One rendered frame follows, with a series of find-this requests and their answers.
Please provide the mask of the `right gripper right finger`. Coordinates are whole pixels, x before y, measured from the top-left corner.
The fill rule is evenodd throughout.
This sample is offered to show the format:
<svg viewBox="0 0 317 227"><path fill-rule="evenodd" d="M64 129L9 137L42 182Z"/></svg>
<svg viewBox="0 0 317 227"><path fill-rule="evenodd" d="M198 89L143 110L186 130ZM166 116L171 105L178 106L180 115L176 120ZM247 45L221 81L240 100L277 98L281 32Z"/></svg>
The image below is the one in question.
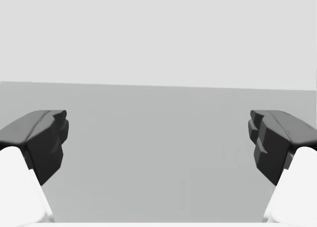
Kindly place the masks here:
<svg viewBox="0 0 317 227"><path fill-rule="evenodd" d="M317 129L278 110L250 116L256 167L275 185L263 221L317 224Z"/></svg>

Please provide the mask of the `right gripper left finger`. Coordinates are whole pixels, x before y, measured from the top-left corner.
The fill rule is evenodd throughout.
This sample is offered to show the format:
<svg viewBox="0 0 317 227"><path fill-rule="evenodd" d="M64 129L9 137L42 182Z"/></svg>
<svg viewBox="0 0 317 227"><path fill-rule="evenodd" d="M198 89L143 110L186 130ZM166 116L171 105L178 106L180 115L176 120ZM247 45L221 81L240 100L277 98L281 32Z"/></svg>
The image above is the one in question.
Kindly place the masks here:
<svg viewBox="0 0 317 227"><path fill-rule="evenodd" d="M0 224L55 222L42 186L61 167L66 116L33 111L0 129Z"/></svg>

